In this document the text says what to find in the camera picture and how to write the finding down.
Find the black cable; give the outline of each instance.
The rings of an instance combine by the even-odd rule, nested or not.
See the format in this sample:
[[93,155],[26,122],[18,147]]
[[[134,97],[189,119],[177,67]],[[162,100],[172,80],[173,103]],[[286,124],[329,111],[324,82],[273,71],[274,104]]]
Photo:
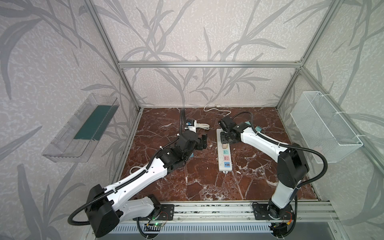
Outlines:
[[[321,170],[321,172],[317,176],[315,176],[315,177],[313,177],[311,179],[308,179],[307,181],[299,183],[296,186],[297,189],[300,189],[305,184],[308,184],[308,183],[311,183],[311,182],[314,182],[314,181],[320,179],[327,172],[327,169],[328,169],[327,159],[321,153],[319,153],[318,151],[315,151],[315,150],[312,150],[312,149],[309,149],[309,148],[306,148],[306,147],[298,147],[298,146],[294,146],[294,145],[290,145],[290,144],[282,144],[282,143],[276,142],[276,141],[274,141],[274,140],[272,140],[272,139],[270,139],[268,137],[265,137],[262,134],[259,134],[259,132],[256,131],[255,127],[253,126],[253,114],[251,112],[248,112],[248,111],[240,112],[240,113],[236,114],[235,116],[233,116],[232,119],[234,119],[236,116],[238,116],[240,114],[243,114],[243,113],[248,113],[249,115],[251,115],[251,122],[250,122],[251,128],[255,132],[255,134],[257,136],[261,137],[262,139],[264,139],[264,140],[266,140],[266,141],[268,141],[270,143],[273,143],[275,145],[278,145],[278,146],[283,146],[283,147],[286,147],[286,148],[292,148],[292,149],[297,149],[297,150],[302,150],[302,151],[314,153],[314,154],[318,155],[321,158],[321,160],[323,161],[323,169]],[[296,225],[296,216],[297,216],[297,194],[295,194],[295,221],[293,222],[293,224],[292,224],[291,228],[288,230],[288,232],[285,235],[283,235],[281,238],[287,236],[288,234],[290,234],[293,231],[293,228]]]
[[141,227],[140,227],[140,222],[139,222],[139,218],[136,218],[136,224],[137,224],[137,228],[141,234],[141,236],[145,237],[146,239],[154,239],[155,237],[157,237],[158,233],[156,234],[156,236],[154,237],[150,237],[148,234],[145,235],[145,233],[143,232],[143,230],[141,230]]
[[295,225],[296,225],[296,219],[297,219],[297,194],[295,195],[295,215],[293,217],[293,223],[292,223],[292,226],[291,228],[287,231],[287,233],[285,233],[284,235],[274,235],[272,234],[274,237],[277,237],[277,238],[285,238],[286,236],[288,236],[292,231],[293,229],[295,228]]
[[179,122],[180,122],[179,134],[182,134],[184,131],[184,127],[187,123],[185,119],[185,108],[180,109]]
[[[173,144],[174,142],[176,142],[177,140],[179,139],[179,137],[177,137],[176,139],[174,139],[172,142],[169,142],[167,145],[165,145],[163,147],[164,148],[167,148],[168,146],[170,146],[171,144]],[[152,162],[153,160],[155,159],[156,155],[161,151],[162,149],[160,148],[159,150],[156,151],[155,154],[153,154],[153,156],[151,157],[150,161],[148,162],[148,165],[146,167],[146,169],[144,169],[142,172],[140,172],[138,175],[134,176],[133,178],[129,179],[128,181],[126,181],[125,183],[122,183],[120,185],[118,185],[115,190],[119,190],[123,187],[125,187],[126,185],[132,183],[133,181],[135,181],[136,179],[138,179],[139,177],[143,176],[145,173],[148,172],[149,168],[151,167],[152,165]],[[85,203],[84,205],[82,205],[81,207],[79,207],[78,209],[76,209],[75,211],[73,211],[73,213],[71,213],[71,215],[69,215],[68,219],[67,219],[67,222],[70,224],[70,225],[73,225],[73,226],[84,226],[84,225],[89,225],[89,221],[83,221],[83,222],[79,222],[79,221],[75,221],[73,220],[73,218],[81,211],[85,210],[87,207],[91,206],[92,204],[96,203],[97,201],[107,197],[108,195],[112,194],[114,192],[113,189],[109,190],[108,192],[98,196],[97,198]]]

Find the vent grille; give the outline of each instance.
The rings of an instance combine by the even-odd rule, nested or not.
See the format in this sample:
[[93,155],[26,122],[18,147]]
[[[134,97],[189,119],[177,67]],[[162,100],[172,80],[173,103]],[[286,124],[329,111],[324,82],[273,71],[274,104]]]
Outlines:
[[[270,233],[270,223],[167,223],[164,227],[149,227],[162,233]],[[144,233],[145,224],[141,224]],[[138,233],[135,223],[120,223],[110,233]]]

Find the red wire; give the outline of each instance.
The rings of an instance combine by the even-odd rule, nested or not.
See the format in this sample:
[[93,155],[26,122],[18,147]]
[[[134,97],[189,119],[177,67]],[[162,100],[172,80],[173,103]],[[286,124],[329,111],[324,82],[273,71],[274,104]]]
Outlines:
[[[288,212],[288,211],[285,211],[285,212]],[[292,221],[292,213],[290,213],[290,212],[288,212],[289,214],[291,214],[291,219],[290,219],[290,221]]]
[[[161,211],[160,213],[162,213],[163,211]],[[166,213],[166,212],[163,212],[163,213],[165,213],[166,215],[167,215],[167,220],[166,220],[166,223],[167,223],[167,221],[168,221],[168,214]],[[291,215],[292,216],[292,215]],[[164,225],[166,224],[166,223],[164,223]],[[164,226],[163,225],[163,226]]]

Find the white power cord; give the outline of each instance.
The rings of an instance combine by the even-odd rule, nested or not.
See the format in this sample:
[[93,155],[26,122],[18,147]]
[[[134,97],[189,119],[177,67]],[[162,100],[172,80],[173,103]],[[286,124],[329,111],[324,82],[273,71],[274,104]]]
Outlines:
[[207,124],[207,123],[196,123],[195,128],[198,128],[198,127],[205,129],[205,130],[209,130],[209,124]]
[[208,103],[205,107],[204,107],[204,112],[208,112],[208,111],[211,111],[211,110],[217,110],[217,111],[220,111],[220,112],[228,112],[228,114],[227,115],[229,115],[229,114],[231,114],[232,113],[232,111],[230,111],[230,110],[219,110],[219,109],[217,109],[217,108],[211,108],[211,109],[208,109],[208,110],[206,110],[205,108],[208,106],[208,105],[214,105],[214,104],[212,104],[212,103]]
[[129,174],[131,175],[132,174],[132,170],[134,169],[134,168],[144,168],[144,167],[140,167],[140,166],[134,166],[134,167],[132,167],[130,170],[129,170]]

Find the green pad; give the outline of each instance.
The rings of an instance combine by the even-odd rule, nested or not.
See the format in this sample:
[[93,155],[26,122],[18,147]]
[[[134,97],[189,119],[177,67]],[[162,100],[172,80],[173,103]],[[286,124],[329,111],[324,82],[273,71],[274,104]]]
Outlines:
[[99,141],[118,107],[119,106],[98,105],[77,132],[74,139]]

